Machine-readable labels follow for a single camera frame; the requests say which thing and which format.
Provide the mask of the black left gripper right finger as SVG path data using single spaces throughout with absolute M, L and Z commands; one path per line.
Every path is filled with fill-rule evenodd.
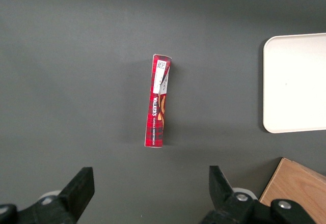
M 209 167 L 209 193 L 214 210 L 201 223 L 315 223 L 297 202 L 275 199 L 270 206 L 244 191 L 235 191 L 219 166 Z

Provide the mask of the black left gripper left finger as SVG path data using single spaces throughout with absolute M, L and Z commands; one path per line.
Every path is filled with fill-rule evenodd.
M 45 193 L 23 210 L 1 204 L 1 223 L 78 223 L 94 192 L 93 168 L 84 167 L 62 190 Z

